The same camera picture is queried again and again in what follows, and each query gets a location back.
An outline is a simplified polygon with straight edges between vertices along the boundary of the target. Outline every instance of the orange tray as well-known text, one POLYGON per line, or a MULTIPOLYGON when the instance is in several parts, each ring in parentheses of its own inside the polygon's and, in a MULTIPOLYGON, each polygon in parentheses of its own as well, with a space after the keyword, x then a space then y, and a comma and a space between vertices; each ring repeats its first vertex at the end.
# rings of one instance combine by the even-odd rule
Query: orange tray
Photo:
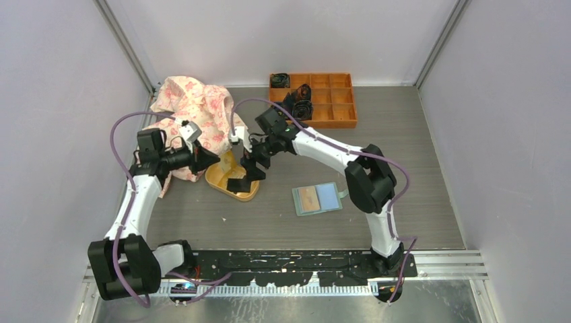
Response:
POLYGON ((269 89, 269 99, 281 102, 302 84, 311 87, 313 115, 304 122, 316 129, 355 128, 357 111, 349 73, 289 73, 290 87, 269 89))
POLYGON ((260 189, 260 181, 256 180, 250 185, 250 192, 233 193, 226 190, 229 178, 242 178, 246 176, 246 170, 236 163, 236 158, 232 151, 228 151, 220 156, 220 161, 206 170, 205 178, 208 185, 220 192, 230 195, 231 197, 247 202, 254 198, 258 189, 260 189))

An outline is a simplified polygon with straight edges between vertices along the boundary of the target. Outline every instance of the metal frame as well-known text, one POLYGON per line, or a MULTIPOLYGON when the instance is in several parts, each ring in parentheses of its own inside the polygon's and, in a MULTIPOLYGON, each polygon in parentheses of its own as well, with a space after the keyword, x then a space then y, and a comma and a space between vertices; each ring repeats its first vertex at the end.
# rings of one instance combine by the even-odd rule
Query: metal frame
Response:
POLYGON ((452 34, 454 27, 462 17, 462 13, 466 10, 466 7, 470 3, 470 1, 471 0, 458 0, 456 2, 454 9, 452 9, 452 12, 448 17, 448 20, 446 21, 444 28, 442 29, 442 32, 440 33, 440 36, 436 41, 436 44, 434 44, 434 47, 432 47, 432 50, 428 55, 428 59, 426 59, 426 62, 424 63, 424 66, 422 67, 422 70, 418 75, 418 79, 414 83, 414 86, 416 86, 417 89, 420 89, 420 87, 426 80, 426 77, 428 76, 428 73, 430 72, 432 66, 436 62, 436 59, 438 58, 440 51, 446 44, 446 41, 450 38, 450 35, 452 34))
MULTIPOLYGON (((490 301, 485 282, 488 273, 485 270, 481 254, 478 250, 418 250, 413 251, 418 270, 418 277, 407 277, 407 281, 469 281, 476 301, 476 306, 482 322, 496 323, 494 307, 490 301)), ((385 277, 369 279, 369 286, 358 287, 319 287, 319 281, 314 275, 303 287, 275 287, 268 285, 230 287, 218 286, 208 297, 301 297, 301 296, 363 296, 372 295, 378 291, 378 282, 396 281, 396 278, 385 277)), ((169 296, 170 288, 182 279, 163 279, 159 291, 151 297, 169 296)), ((101 300, 93 272, 88 266, 83 278, 83 300, 77 311, 76 323, 91 323, 101 300)), ((199 286, 197 295, 204 293, 206 287, 199 286)))
POLYGON ((121 25, 119 24, 117 18, 115 17, 115 14, 113 14, 113 10, 111 10, 109 3, 107 3, 107 0, 94 0, 94 3, 97 5, 97 8, 99 9, 101 15, 109 25, 109 29, 111 29, 111 31, 115 35, 115 38, 119 42, 119 45, 127 55, 127 58, 131 63, 131 66, 133 66, 133 68, 137 72, 139 78, 143 82, 143 85, 147 88, 147 91, 149 93, 151 94, 154 93, 155 87, 153 86, 151 79, 149 78, 149 75, 147 74, 143 65, 141 64, 139 57, 137 57, 135 50, 133 50, 133 47, 131 46, 129 39, 123 32, 121 25))
MULTIPOLYGON (((135 53, 127 35, 124 33, 121 25, 117 21, 115 14, 111 10, 107 0, 94 0, 97 8, 100 10, 103 18, 106 20, 109 28, 116 37, 120 47, 124 50, 130 64, 143 82, 145 88, 151 96, 154 95, 156 88, 152 84, 145 68, 141 64, 137 54, 135 53)), ((450 38, 457 22, 460 20, 462 13, 466 10, 470 0, 458 0, 454 6, 448 20, 446 21, 438 40, 432 48, 422 70, 419 74, 414 86, 417 89, 423 85, 428 73, 436 62, 438 55, 450 38)), ((147 126, 153 122, 153 118, 145 116, 143 126, 147 126)), ((482 322, 497 322, 494 307, 490 300, 489 291, 486 289, 485 283, 488 281, 488 274, 485 270, 483 260, 477 250, 434 250, 434 251, 414 251, 415 261, 418 270, 418 277, 409 277, 407 281, 450 281, 450 280, 468 280, 475 298, 477 309, 482 322)), ((369 286, 362 287, 319 287, 318 279, 315 276, 308 282, 307 288, 295 287, 288 291, 291 296, 307 296, 307 295, 370 295, 376 291, 376 282, 395 281, 395 278, 379 278, 370 279, 369 286)), ((163 279, 159 293, 154 295, 164 297, 170 292, 170 287, 177 283, 184 282, 181 279, 163 279)), ((90 323, 94 319, 96 308, 100 301, 97 285, 93 278, 91 268, 88 267, 83 278, 83 299, 77 311, 76 323, 90 323)), ((203 293, 205 288, 199 287, 198 294, 203 293)), ((246 297, 246 296, 276 296, 284 297, 280 288, 268 287, 227 287, 219 286, 207 297, 246 297)))

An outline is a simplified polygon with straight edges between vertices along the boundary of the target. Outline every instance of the pink floral cloth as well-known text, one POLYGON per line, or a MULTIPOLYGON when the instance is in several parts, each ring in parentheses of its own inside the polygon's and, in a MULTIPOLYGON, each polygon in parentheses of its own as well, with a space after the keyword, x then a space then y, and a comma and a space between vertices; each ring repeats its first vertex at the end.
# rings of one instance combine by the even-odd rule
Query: pink floral cloth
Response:
MULTIPOLYGON (((231 148, 228 140, 230 131, 230 112, 234 101, 225 87, 217 85, 204 85, 197 79, 186 76, 167 77, 164 85, 159 89, 156 102, 151 106, 154 112, 174 112, 172 116, 193 121, 202 130, 199 137, 202 146, 217 155, 221 155, 231 148)), ((235 114, 234 126, 244 125, 242 119, 235 114)), ((180 139, 171 140, 180 134, 178 125, 173 120, 163 119, 160 122, 148 126, 160 128, 166 131, 166 144, 179 148, 180 139)), ((174 176, 181 180, 198 181, 200 175, 191 173, 188 167, 172 171, 168 175, 160 197, 168 189, 170 177, 174 176)))

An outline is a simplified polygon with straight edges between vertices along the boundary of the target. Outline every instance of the yellow dish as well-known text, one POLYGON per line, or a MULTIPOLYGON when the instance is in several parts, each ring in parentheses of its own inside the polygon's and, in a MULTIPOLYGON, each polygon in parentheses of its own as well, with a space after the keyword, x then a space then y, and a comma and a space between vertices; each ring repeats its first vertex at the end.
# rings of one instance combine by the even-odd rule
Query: yellow dish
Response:
POLYGON ((256 193, 258 193, 258 189, 260 188, 260 181, 255 180, 250 185, 250 192, 238 192, 233 193, 229 190, 226 190, 226 185, 228 184, 229 178, 242 178, 246 176, 246 170, 236 163, 236 158, 234 158, 234 154, 232 151, 228 151, 220 156, 220 161, 206 170, 206 182, 208 185, 212 186, 216 190, 220 192, 230 195, 233 198, 242 201, 248 202, 249 200, 253 199, 256 193))

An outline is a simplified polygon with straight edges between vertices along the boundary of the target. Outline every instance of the white wall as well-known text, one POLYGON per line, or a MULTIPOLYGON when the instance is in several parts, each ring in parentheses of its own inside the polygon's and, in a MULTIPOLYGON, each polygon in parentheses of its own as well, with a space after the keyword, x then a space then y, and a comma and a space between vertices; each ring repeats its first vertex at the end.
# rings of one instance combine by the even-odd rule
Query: white wall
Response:
POLYGON ((348 71, 413 84, 456 0, 113 0, 155 82, 267 85, 270 73, 348 71))
POLYGON ((2 1, 0 43, 0 320, 73 322, 147 93, 92 1, 2 1))
POLYGON ((422 88, 505 322, 568 322, 571 3, 472 1, 422 88))

